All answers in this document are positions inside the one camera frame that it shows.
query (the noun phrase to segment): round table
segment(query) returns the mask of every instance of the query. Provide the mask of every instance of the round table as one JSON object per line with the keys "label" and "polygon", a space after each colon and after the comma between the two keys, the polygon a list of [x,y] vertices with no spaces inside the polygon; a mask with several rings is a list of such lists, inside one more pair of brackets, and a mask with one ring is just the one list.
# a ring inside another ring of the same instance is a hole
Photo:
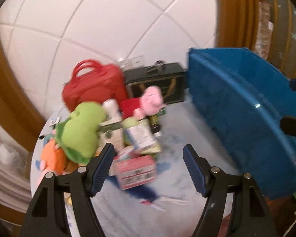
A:
{"label": "round table", "polygon": [[[158,160],[159,169],[155,181],[148,185],[160,197],[176,198],[186,201],[186,205],[177,205],[157,199],[154,203],[164,208],[156,210],[139,203],[111,182],[106,180],[102,190],[91,199],[95,213],[106,236],[191,236],[204,209],[206,198],[199,194],[182,157],[186,144],[192,144],[199,156],[208,160],[212,166],[218,166],[229,174],[238,174],[235,165],[227,156],[215,133],[197,113],[191,100],[175,103],[166,107],[163,117],[163,151]],[[42,134],[52,131],[51,119],[59,116],[65,120],[69,112],[64,107],[53,113]],[[43,148],[43,140],[37,140],[31,164],[31,193],[34,195],[40,176],[38,165]],[[228,194],[224,216],[231,211],[232,194]],[[80,236],[73,208],[66,205],[67,218],[73,237]]]}

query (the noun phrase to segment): red bag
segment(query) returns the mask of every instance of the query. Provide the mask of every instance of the red bag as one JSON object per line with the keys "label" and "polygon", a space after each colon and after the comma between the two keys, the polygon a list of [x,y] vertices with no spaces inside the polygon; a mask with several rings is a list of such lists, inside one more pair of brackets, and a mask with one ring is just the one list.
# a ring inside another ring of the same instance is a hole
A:
{"label": "red bag", "polygon": [[[94,69],[77,76],[84,68]],[[108,99],[115,99],[120,104],[127,98],[122,70],[114,64],[103,66],[95,60],[78,63],[73,69],[71,80],[62,90],[62,99],[70,111],[84,101],[103,103]]]}

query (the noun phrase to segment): barcode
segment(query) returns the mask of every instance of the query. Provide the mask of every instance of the barcode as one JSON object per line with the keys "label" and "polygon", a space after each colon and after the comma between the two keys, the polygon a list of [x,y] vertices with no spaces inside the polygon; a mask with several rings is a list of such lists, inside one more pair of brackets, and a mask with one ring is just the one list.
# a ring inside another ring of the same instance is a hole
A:
{"label": "barcode", "polygon": [[127,178],[127,179],[124,179],[123,180],[123,185],[130,185],[130,184],[133,184],[133,183],[139,183],[141,181],[144,181],[146,179],[149,179],[149,178],[152,178],[153,177],[153,172],[152,173],[149,173],[149,174],[142,174],[142,175],[137,175],[137,176],[134,176],[134,177],[131,177],[131,178]]}
{"label": "barcode", "polygon": [[135,175],[140,174],[143,171],[143,169],[135,170]]}
{"label": "barcode", "polygon": [[146,179],[153,177],[153,173],[146,174]]}

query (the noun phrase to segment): peppa pig plush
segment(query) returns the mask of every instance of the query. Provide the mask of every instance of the peppa pig plush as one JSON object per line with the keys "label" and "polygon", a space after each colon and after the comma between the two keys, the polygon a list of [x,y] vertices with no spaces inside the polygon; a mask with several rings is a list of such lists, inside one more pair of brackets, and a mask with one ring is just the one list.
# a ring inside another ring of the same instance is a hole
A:
{"label": "peppa pig plush", "polygon": [[157,86],[150,86],[141,97],[127,99],[120,104],[123,119],[135,117],[137,120],[155,115],[163,107],[163,97]]}

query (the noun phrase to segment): blue crate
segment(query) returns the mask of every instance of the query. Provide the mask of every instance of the blue crate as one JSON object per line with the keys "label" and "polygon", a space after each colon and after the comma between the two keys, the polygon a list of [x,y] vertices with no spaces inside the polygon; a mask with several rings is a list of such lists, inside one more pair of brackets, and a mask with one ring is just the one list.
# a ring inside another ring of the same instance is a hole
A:
{"label": "blue crate", "polygon": [[288,79],[246,48],[191,49],[187,81],[193,103],[241,173],[271,199],[296,192],[296,138],[280,129],[296,116]]}

